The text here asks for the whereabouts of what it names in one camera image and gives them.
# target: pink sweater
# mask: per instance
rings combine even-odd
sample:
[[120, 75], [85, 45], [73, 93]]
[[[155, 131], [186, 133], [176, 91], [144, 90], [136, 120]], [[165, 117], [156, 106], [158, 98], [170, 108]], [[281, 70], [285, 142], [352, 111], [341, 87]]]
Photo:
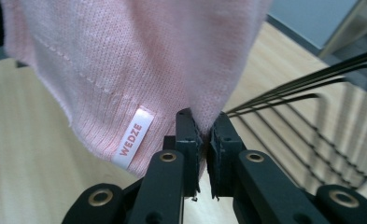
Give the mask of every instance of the pink sweater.
[[35, 69], [90, 152], [143, 176], [178, 110], [207, 133], [270, 2], [3, 0], [5, 48]]

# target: white fabric tag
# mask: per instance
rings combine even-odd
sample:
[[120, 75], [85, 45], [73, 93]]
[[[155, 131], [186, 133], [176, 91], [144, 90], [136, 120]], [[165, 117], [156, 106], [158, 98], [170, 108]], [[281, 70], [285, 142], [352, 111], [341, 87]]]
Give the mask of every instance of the white fabric tag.
[[136, 110], [112, 158], [113, 163], [121, 168], [128, 168], [153, 119], [154, 116], [145, 108], [140, 107]]

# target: knit fabric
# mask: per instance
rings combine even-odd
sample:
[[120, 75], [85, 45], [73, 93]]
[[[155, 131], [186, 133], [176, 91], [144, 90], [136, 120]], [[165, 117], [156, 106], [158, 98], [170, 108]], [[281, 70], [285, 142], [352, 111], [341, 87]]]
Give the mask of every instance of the knit fabric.
[[175, 114], [206, 135], [270, 0], [3, 0], [5, 49], [31, 65], [84, 146], [111, 161], [139, 107], [154, 120], [128, 171], [143, 176]]

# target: black wire rack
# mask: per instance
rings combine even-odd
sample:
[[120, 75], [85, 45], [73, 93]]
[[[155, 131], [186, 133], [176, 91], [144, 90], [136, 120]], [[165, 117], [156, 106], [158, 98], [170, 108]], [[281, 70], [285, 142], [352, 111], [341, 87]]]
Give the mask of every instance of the black wire rack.
[[267, 91], [227, 115], [245, 127], [247, 147], [267, 152], [298, 187], [358, 189], [367, 181], [367, 78], [361, 88], [350, 80], [363, 74], [367, 53]]

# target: black metal bar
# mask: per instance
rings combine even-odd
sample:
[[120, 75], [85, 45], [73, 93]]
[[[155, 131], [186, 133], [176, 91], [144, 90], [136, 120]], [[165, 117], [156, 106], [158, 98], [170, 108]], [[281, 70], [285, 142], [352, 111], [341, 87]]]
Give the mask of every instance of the black metal bar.
[[[358, 165], [354, 162], [354, 155], [356, 154], [356, 149], [359, 144], [360, 135], [363, 132], [363, 127], [365, 124], [364, 121], [366, 120], [366, 118], [367, 118], [367, 94], [363, 95], [362, 97], [360, 104], [360, 111], [356, 117], [354, 129], [351, 135], [348, 137], [349, 139], [348, 149], [345, 153], [345, 156], [343, 157], [345, 161], [351, 161], [354, 164], [353, 168], [355, 170], [358, 170]], [[348, 166], [347, 162], [343, 163], [342, 170], [346, 170], [345, 172], [346, 178], [350, 177], [351, 169], [349, 168], [351, 167]]]
[[[341, 106], [340, 113], [339, 113], [338, 120], [337, 120], [337, 125], [335, 126], [334, 135], [332, 137], [333, 143], [330, 144], [330, 149], [331, 149], [330, 154], [329, 154], [330, 166], [334, 167], [335, 170], [337, 170], [337, 168], [333, 164], [338, 158], [337, 155], [340, 157], [343, 156], [343, 154], [338, 150], [338, 146], [341, 146], [342, 141], [343, 141], [344, 131], [346, 130], [346, 124], [347, 124], [346, 121], [348, 119], [348, 113], [346, 113], [346, 111], [349, 111], [350, 108], [352, 107], [351, 103], [352, 103], [354, 91], [355, 89], [353, 88], [352, 84], [347, 83], [345, 87], [345, 94], [344, 94], [342, 106]], [[337, 174], [340, 177], [339, 178], [340, 181], [345, 181], [341, 172], [337, 172]], [[331, 183], [332, 176], [326, 175], [326, 181], [328, 183]]]
[[[326, 99], [321, 97], [321, 94], [318, 94], [318, 112], [316, 115], [316, 129], [315, 132], [313, 133], [313, 140], [312, 140], [312, 152], [313, 152], [313, 156], [316, 156], [318, 158], [322, 158], [320, 156], [320, 153], [318, 152], [319, 150], [319, 145], [320, 145], [320, 133], [323, 130], [323, 126], [324, 126], [324, 122], [325, 122], [325, 114], [327, 112], [327, 104], [326, 104]], [[311, 156], [308, 158], [309, 159], [309, 163], [308, 163], [308, 169], [311, 171], [315, 170], [315, 167], [318, 164], [318, 160], [315, 160], [315, 158], [311, 158]], [[316, 173], [314, 171], [310, 172], [311, 176], [315, 177], [316, 179], [320, 178], [318, 177], [318, 175], [316, 175]], [[325, 184], [325, 180], [321, 179], [321, 183], [322, 185]], [[308, 187], [311, 186], [311, 183], [313, 181], [313, 178], [310, 178], [309, 175], [306, 176], [306, 183]]]
[[315, 204], [332, 223], [367, 223], [367, 199], [338, 185], [318, 189]]
[[313, 74], [310, 74], [308, 76], [300, 77], [300, 78], [297, 78], [295, 80], [292, 80], [291, 82], [288, 82], [288, 83], [283, 84], [279, 87], [276, 87], [276, 88], [274, 88], [270, 91], [267, 91], [266, 93], [254, 98], [250, 102], [255, 103], [259, 100], [271, 101], [272, 98], [275, 95], [281, 95], [283, 92], [291, 91], [291, 90], [300, 88], [302, 86], [305, 86], [305, 85], [308, 85], [308, 84], [311, 84], [311, 83], [314, 83], [314, 82], [318, 82], [318, 81], [326, 79], [326, 78], [340, 76], [344, 73], [349, 73], [351, 71], [359, 70], [359, 69], [362, 69], [362, 68], [367, 68], [367, 64], [362, 64], [362, 63], [366, 63], [366, 62], [367, 62], [367, 53], [362, 54], [360, 56], [357, 56], [355, 58], [352, 58], [350, 60], [346, 60], [344, 62], [335, 64], [331, 67], [319, 70], [319, 71], [317, 71]]
[[176, 149], [176, 137], [175, 136], [165, 136], [163, 138], [162, 150], [165, 150], [165, 149], [170, 149], [170, 150]]
[[322, 73], [318, 76], [314, 76], [314, 74], [311, 74], [311, 75], [308, 75], [308, 76], [305, 76], [305, 77], [301, 77], [301, 78], [293, 80], [289, 83], [286, 83], [282, 86], [276, 87], [275, 89], [267, 91], [266, 93], [264, 93], [264, 94], [262, 94], [258, 97], [255, 97], [254, 99], [252, 99], [252, 100], [250, 100], [246, 103], [243, 103], [240, 106], [235, 107], [235, 108], [227, 111], [226, 113], [230, 114], [230, 113], [235, 112], [237, 110], [243, 109], [247, 106], [255, 106], [255, 105], [258, 105], [258, 104], [262, 104], [263, 102], [273, 101], [274, 99], [277, 99], [277, 98], [280, 98], [280, 97], [283, 97], [283, 96], [292, 95], [292, 92], [293, 93], [300, 92], [300, 91], [297, 91], [297, 89], [303, 88], [307, 85], [312, 85], [312, 84], [315, 84], [315, 83], [317, 83], [319, 81], [322, 81], [326, 78], [341, 76], [341, 75], [343, 75], [347, 72], [360, 70], [360, 69], [365, 69], [365, 68], [367, 68], [367, 64], [360, 64], [360, 65], [355, 65], [352, 68], [343, 69], [341, 71], [338, 71], [338, 72], [332, 73], [332, 74], [327, 74], [327, 73], [323, 74]]
[[[246, 110], [243, 110], [243, 111], [240, 111], [240, 112], [238, 112], [238, 111], [233, 112], [232, 114], [230, 114], [230, 118], [236, 117], [238, 115], [245, 115], [245, 114], [248, 114], [248, 113], [252, 113], [252, 112], [255, 112], [255, 111], [267, 109], [267, 108], [278, 106], [278, 105], [288, 105], [289, 103], [302, 101], [302, 100], [306, 100], [306, 99], [313, 99], [313, 98], [317, 98], [314, 93], [309, 93], [309, 94], [306, 94], [306, 95], [300, 95], [300, 96], [296, 96], [296, 97], [289, 98], [289, 99], [282, 99], [281, 98], [280, 101], [278, 101], [276, 103], [266, 103], [267, 105], [263, 105], [261, 107], [249, 106], [248, 108], [245, 108]], [[310, 125], [311, 127], [314, 127], [303, 116], [300, 116], [300, 118], [303, 119], [304, 121], [306, 121], [306, 123], [308, 125]]]
[[[351, 161], [349, 159], [349, 157], [346, 156], [346, 154], [344, 154], [343, 152], [341, 152], [340, 150], [337, 149], [337, 147], [335, 146], [335, 144], [333, 144], [325, 135], [322, 134], [322, 132], [319, 131], [319, 127], [317, 125], [313, 125], [309, 122], [308, 119], [306, 119], [299, 111], [297, 111], [291, 104], [286, 104], [287, 107], [289, 107], [291, 109], [291, 111], [297, 115], [302, 121], [304, 121], [308, 126], [310, 126], [317, 134], [318, 134], [318, 137], [320, 139], [322, 139], [323, 141], [325, 141], [329, 146], [332, 147], [332, 150], [335, 151], [335, 153], [337, 155], [339, 155], [341, 158], [345, 158], [345, 162], [346, 162], [346, 165], [348, 165], [350, 168], [353, 168], [355, 169], [355, 171], [358, 173], [358, 174], [363, 174], [363, 171], [360, 171], [358, 170], [356, 164]], [[340, 178], [341, 181], [343, 181], [345, 184], [348, 184], [349, 185], [349, 182], [346, 181], [343, 176], [341, 175], [341, 178]]]
[[247, 192], [239, 181], [236, 181], [233, 195], [233, 211], [239, 224], [261, 224], [256, 206], [250, 200]]
[[203, 140], [189, 108], [176, 113], [176, 147], [185, 158], [184, 196], [193, 197], [200, 192], [199, 172], [203, 154]]
[[114, 224], [124, 219], [121, 188], [98, 184], [81, 193], [65, 215], [63, 224]]
[[210, 148], [206, 158], [212, 198], [233, 196], [233, 183], [236, 179], [233, 165], [244, 149], [241, 137], [230, 119], [220, 113], [211, 129]]
[[[361, 66], [358, 66], [358, 68], [361, 68], [361, 69], [367, 68], [367, 66], [361, 65]], [[344, 72], [345, 71], [342, 71], [341, 73], [335, 74], [332, 77], [341, 76]], [[294, 88], [289, 87], [289, 89], [279, 90], [279, 91], [272, 90], [266, 96], [261, 96], [259, 98], [255, 98], [247, 102], [246, 106], [260, 105], [260, 104], [263, 104], [264, 102], [278, 100], [279, 98], [287, 97], [287, 96], [298, 94], [298, 93], [305, 92], [305, 91], [314, 90], [314, 89], [317, 89], [323, 86], [327, 86], [327, 85], [331, 85], [334, 83], [339, 83], [342, 80], [343, 78], [340, 78], [340, 77], [337, 79], [332, 79], [332, 80], [327, 80], [326, 78], [321, 79], [320, 77], [318, 77], [316, 80], [309, 80], [306, 83], [302, 83], [300, 86], [293, 86]]]
[[[317, 94], [309, 94], [312, 95], [313, 98], [317, 98], [319, 100], [321, 100], [321, 97], [319, 97]], [[317, 174], [315, 174], [312, 170], [311, 167], [313, 166], [313, 164], [307, 164], [300, 156], [299, 154], [294, 151], [292, 149], [292, 147], [290, 146], [290, 144], [288, 143], [288, 141], [286, 141], [279, 133], [278, 131], [273, 127], [273, 125], [271, 125], [265, 118], [264, 116], [262, 116], [259, 112], [255, 111], [254, 114], [266, 125], [266, 127], [276, 136], [276, 138], [282, 143], [283, 146], [285, 146], [290, 152], [291, 154], [301, 163], [303, 164], [305, 167], [308, 168], [308, 172], [311, 175], [311, 177], [314, 177], [319, 183], [324, 184], [324, 180], [321, 179]]]
[[184, 157], [176, 150], [153, 155], [128, 223], [183, 222]]
[[134, 208], [134, 201], [136, 200], [137, 193], [142, 185], [143, 178], [138, 179], [132, 185], [125, 188], [122, 193], [124, 195], [124, 212], [126, 214], [125, 220], [128, 221], [130, 214]]
[[286, 166], [279, 160], [279, 158], [275, 155], [273, 150], [271, 150], [267, 144], [265, 143], [266, 140], [263, 140], [260, 138], [260, 136], [250, 127], [250, 125], [241, 117], [238, 116], [238, 119], [244, 124], [244, 126], [247, 128], [248, 131], [250, 131], [253, 136], [259, 141], [259, 143], [264, 147], [264, 149], [267, 151], [268, 154], [270, 154], [274, 160], [278, 163], [278, 165], [284, 170], [285, 173], [287, 173], [290, 177], [290, 179], [297, 185], [301, 186], [300, 182], [295, 178], [292, 173], [286, 168]]
[[[313, 150], [314, 149], [314, 145], [313, 144], [311, 144], [310, 142], [308, 142], [304, 137], [303, 137], [303, 135], [300, 133], [300, 131], [299, 130], [297, 130], [296, 128], [294, 128], [293, 127], [293, 125], [285, 118], [285, 116], [283, 116], [276, 108], [274, 108], [274, 107], [271, 107], [271, 109], [272, 109], [272, 111], [274, 111], [274, 113], [277, 115], [277, 116], [279, 116], [283, 121], [284, 121], [284, 123], [286, 124], [286, 125], [288, 125], [288, 127], [299, 137], [299, 139], [303, 142], [303, 143], [305, 143], [308, 147], [309, 147], [309, 149], [311, 149], [311, 150]], [[320, 158], [325, 164], [327, 164], [328, 166], [329, 166], [329, 170], [330, 171], [332, 171], [334, 174], [337, 174], [339, 177], [340, 177], [340, 179], [342, 179], [342, 181], [345, 183], [345, 184], [347, 184], [348, 183], [348, 181], [346, 181], [346, 180], [344, 180], [343, 179], [343, 174], [341, 173], [341, 172], [339, 172], [339, 171], [337, 171], [336, 169], [334, 169], [332, 166], [331, 166], [331, 163], [330, 163], [330, 161], [327, 159], [327, 158], [325, 158], [325, 157], [323, 157], [322, 155], [320, 155], [317, 151], [315, 151], [315, 153], [316, 153], [316, 155], [317, 155], [317, 157], [318, 158]]]
[[241, 152], [236, 172], [262, 223], [329, 223], [265, 153]]

